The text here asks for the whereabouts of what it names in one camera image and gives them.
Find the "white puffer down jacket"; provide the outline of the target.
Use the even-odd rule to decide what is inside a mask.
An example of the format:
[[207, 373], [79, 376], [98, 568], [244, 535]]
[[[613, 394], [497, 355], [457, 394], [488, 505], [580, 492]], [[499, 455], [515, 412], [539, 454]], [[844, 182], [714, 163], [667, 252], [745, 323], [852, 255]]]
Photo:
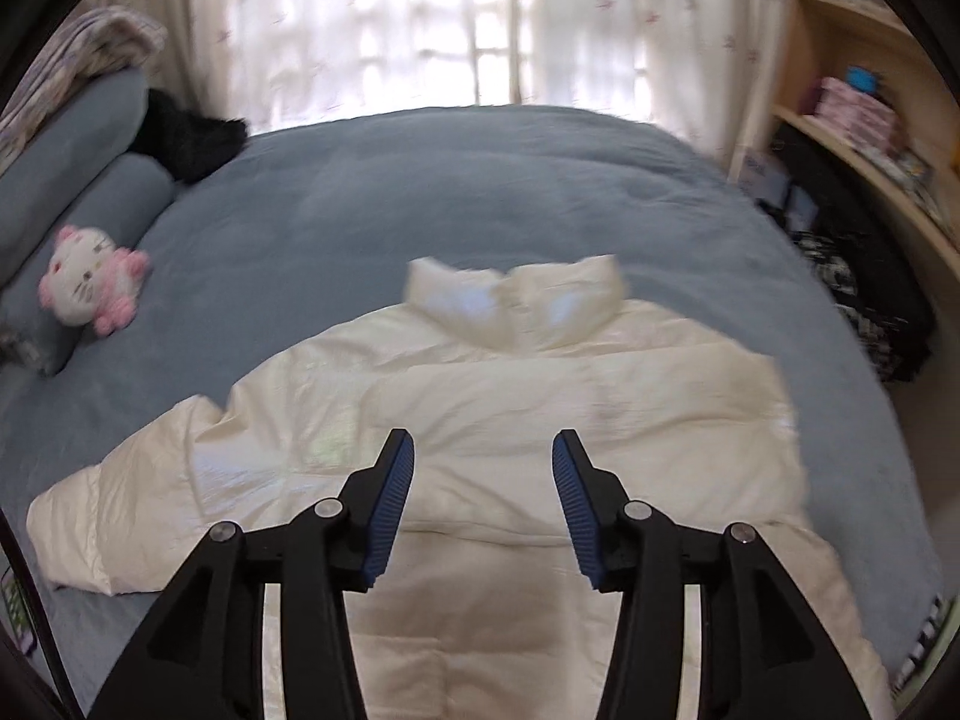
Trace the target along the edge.
[[386, 573], [348, 598], [376, 718], [589, 718], [619, 603], [578, 571], [551, 476], [573, 429], [626, 492], [688, 527], [754, 525], [817, 612], [869, 712], [892, 715], [838, 557], [805, 513], [775, 363], [625, 293], [608, 257], [508, 273], [410, 265], [402, 304], [270, 358], [228, 401], [181, 401], [37, 496], [44, 577], [166, 585], [213, 523], [288, 522], [402, 427], [415, 475]]

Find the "black white patterned cloth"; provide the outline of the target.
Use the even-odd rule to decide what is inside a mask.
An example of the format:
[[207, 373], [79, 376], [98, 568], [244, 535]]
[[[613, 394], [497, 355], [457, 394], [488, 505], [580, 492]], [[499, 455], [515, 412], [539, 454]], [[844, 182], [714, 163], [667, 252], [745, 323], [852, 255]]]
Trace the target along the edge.
[[937, 320], [905, 255], [866, 234], [797, 231], [789, 238], [828, 289], [877, 377], [884, 383], [916, 379], [931, 359]]

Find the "pink white cat plush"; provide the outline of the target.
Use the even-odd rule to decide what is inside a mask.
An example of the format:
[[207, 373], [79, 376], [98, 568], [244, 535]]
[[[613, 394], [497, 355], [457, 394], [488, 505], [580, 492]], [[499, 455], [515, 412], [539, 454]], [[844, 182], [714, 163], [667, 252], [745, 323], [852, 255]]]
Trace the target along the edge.
[[148, 254], [125, 249], [97, 227], [67, 224], [55, 236], [39, 301], [65, 327], [91, 325], [99, 338], [124, 330], [139, 310]]

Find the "blue-grey bed cover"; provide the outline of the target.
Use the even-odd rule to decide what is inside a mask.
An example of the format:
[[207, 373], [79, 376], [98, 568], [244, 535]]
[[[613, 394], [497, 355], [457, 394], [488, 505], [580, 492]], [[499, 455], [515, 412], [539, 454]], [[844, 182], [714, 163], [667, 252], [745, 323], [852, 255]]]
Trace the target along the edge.
[[612, 259], [625, 293], [775, 363], [805, 513], [832, 546], [887, 681], [942, 585], [887, 394], [827, 289], [719, 169], [651, 125], [585, 110], [425, 109], [254, 138], [143, 236], [137, 318], [57, 376], [2, 377], [2, 504], [91, 704], [158, 590], [44, 577], [37, 496], [192, 397], [224, 405], [286, 349], [404, 302], [409, 268]]

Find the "lower blue-grey rolled pillow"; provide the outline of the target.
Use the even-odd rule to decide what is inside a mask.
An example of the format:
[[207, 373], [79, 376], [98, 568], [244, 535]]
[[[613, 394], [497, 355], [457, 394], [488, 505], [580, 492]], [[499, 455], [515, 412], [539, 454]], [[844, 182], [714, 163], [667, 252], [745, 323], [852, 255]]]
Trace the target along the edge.
[[2, 289], [3, 355], [53, 376], [83, 335], [128, 327], [151, 270], [137, 244], [172, 199], [174, 182], [156, 161], [114, 161]]

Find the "blue-grey rolled pillow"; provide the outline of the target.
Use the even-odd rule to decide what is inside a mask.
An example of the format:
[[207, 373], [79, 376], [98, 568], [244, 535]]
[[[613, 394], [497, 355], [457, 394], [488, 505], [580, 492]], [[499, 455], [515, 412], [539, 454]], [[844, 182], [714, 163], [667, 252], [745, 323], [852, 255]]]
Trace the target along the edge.
[[137, 244], [172, 199], [174, 182], [156, 161], [114, 161], [2, 289], [3, 355], [53, 376], [83, 335], [128, 327], [151, 270]]
[[2, 284], [76, 197], [132, 145], [148, 101], [136, 68], [99, 76], [47, 121], [2, 174]]

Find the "white cardboard box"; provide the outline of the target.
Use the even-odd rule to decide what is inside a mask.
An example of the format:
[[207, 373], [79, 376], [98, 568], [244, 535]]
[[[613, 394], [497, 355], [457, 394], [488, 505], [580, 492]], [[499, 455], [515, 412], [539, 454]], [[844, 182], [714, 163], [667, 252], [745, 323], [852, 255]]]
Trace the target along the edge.
[[791, 177], [770, 154], [747, 149], [740, 163], [737, 185], [755, 202], [782, 208], [788, 200]]

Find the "black fluffy garment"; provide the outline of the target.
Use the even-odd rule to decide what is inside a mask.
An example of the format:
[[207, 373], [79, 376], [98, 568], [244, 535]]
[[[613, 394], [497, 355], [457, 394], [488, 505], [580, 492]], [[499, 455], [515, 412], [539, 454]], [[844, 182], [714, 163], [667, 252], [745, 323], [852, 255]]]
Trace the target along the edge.
[[174, 181], [194, 185], [234, 160], [246, 143], [242, 119], [210, 119], [151, 88], [145, 117], [128, 151], [155, 160]]

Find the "pink stacked boxes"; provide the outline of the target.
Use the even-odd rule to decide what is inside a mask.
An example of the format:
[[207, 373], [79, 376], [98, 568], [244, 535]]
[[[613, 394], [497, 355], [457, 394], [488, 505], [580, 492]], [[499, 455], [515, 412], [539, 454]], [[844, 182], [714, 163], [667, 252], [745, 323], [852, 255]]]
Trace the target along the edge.
[[880, 153], [892, 153], [901, 135], [895, 110], [834, 76], [820, 82], [814, 117], [851, 145]]

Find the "upper blue-grey rolled pillow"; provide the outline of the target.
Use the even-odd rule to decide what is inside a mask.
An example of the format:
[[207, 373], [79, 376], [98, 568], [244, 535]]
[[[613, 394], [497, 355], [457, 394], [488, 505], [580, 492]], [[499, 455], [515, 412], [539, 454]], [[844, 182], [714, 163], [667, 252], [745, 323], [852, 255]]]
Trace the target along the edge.
[[2, 284], [76, 197], [132, 145], [148, 101], [136, 68], [99, 76], [47, 121], [2, 174]]

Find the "wooden bookshelf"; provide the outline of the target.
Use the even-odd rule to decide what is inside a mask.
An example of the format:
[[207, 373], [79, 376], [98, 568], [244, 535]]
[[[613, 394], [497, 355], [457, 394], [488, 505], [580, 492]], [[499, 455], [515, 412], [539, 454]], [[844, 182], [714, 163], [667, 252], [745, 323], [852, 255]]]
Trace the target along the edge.
[[[958, 286], [958, 103], [914, 34], [884, 0], [786, 0], [766, 137], [784, 128], [843, 164], [882, 203], [908, 250]], [[892, 153], [854, 146], [814, 117], [834, 76], [895, 110]]]

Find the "floral folded blanket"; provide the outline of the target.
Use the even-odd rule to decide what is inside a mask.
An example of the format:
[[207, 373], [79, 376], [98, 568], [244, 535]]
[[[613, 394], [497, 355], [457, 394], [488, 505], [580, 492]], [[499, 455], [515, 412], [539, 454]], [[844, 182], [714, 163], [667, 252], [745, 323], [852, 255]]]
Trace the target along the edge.
[[166, 37], [161, 23], [121, 5], [93, 8], [60, 26], [3, 109], [2, 172], [78, 89], [94, 76], [143, 67]]

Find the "white floral curtains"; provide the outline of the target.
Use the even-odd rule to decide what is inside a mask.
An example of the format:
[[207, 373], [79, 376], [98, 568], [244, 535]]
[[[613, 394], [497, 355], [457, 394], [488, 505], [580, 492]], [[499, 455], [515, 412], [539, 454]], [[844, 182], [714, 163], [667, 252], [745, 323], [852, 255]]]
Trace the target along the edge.
[[719, 164], [763, 130], [788, 0], [139, 0], [160, 80], [257, 132], [427, 106], [595, 110]]

